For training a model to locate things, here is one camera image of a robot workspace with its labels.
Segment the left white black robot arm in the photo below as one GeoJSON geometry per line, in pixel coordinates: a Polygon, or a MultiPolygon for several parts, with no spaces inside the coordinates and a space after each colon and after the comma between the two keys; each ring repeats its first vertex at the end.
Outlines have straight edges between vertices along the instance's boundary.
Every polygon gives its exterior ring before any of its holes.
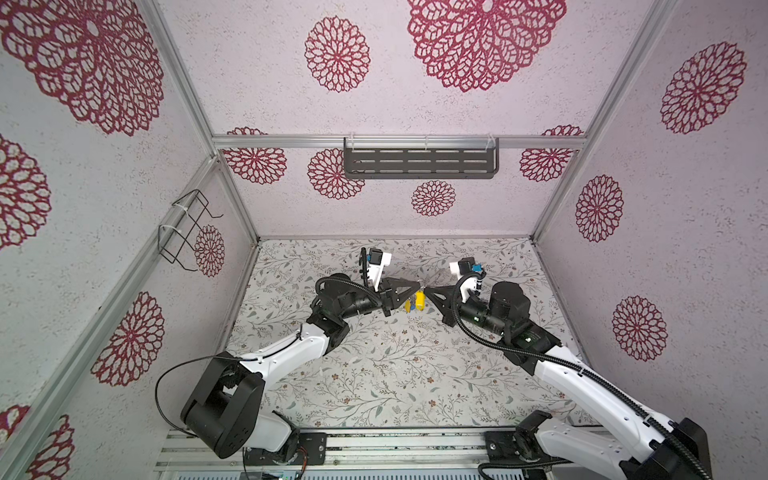
{"type": "Polygon", "coordinates": [[[376,311],[389,316],[419,290],[419,282],[401,278],[385,277],[377,290],[340,273],[318,279],[310,315],[295,333],[245,357],[223,351],[208,358],[181,410],[186,430],[221,459],[251,449],[282,464],[294,460],[300,428],[261,408],[265,391],[339,347],[350,332],[349,318],[376,311]]]}

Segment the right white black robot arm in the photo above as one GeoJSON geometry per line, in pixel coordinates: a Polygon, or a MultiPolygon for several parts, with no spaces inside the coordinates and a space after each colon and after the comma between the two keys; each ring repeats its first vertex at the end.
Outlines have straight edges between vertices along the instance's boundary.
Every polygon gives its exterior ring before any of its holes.
{"type": "Polygon", "coordinates": [[[535,411],[514,430],[514,467],[573,463],[607,479],[711,478],[708,439],[698,424],[649,409],[587,367],[531,319],[530,299],[518,284],[499,282],[483,300],[479,283],[470,273],[453,286],[426,288],[425,296],[449,325],[562,392],[607,431],[581,432],[535,411]]]}

